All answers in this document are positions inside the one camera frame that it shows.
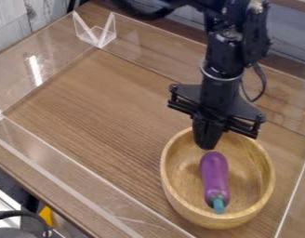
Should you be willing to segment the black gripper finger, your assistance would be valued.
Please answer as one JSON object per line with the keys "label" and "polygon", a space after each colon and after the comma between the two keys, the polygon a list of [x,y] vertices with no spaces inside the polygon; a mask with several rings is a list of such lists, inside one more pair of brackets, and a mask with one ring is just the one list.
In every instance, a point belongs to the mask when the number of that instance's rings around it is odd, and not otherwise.
{"label": "black gripper finger", "polygon": [[212,150],[219,140],[223,136],[223,133],[228,131],[227,120],[211,121],[207,130],[207,147]]}
{"label": "black gripper finger", "polygon": [[192,131],[194,131],[195,142],[202,149],[208,148],[207,128],[208,128],[208,122],[206,118],[195,116],[192,119]]}

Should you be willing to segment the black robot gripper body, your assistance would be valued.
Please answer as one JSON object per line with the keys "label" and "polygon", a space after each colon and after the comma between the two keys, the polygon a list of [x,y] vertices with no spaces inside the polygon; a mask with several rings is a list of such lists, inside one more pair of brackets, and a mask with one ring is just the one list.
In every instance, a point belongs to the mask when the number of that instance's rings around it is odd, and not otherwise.
{"label": "black robot gripper body", "polygon": [[266,115],[240,93],[243,77],[218,80],[204,76],[200,85],[172,84],[168,106],[179,112],[211,121],[227,120],[228,131],[252,139],[259,136]]}

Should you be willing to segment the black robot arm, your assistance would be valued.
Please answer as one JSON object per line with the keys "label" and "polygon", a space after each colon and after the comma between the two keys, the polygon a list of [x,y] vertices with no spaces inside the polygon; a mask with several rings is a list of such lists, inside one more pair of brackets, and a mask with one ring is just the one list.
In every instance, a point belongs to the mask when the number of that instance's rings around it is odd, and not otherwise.
{"label": "black robot arm", "polygon": [[132,17],[159,20],[179,7],[194,7],[204,14],[207,55],[200,66],[203,83],[171,85],[168,106],[191,116],[196,145],[212,150],[223,133],[234,131],[251,139],[259,136],[266,114],[254,106],[260,96],[250,96],[243,74],[252,68],[263,84],[259,61],[267,56],[268,0],[154,0],[160,8],[139,9],[128,0],[112,0]]}

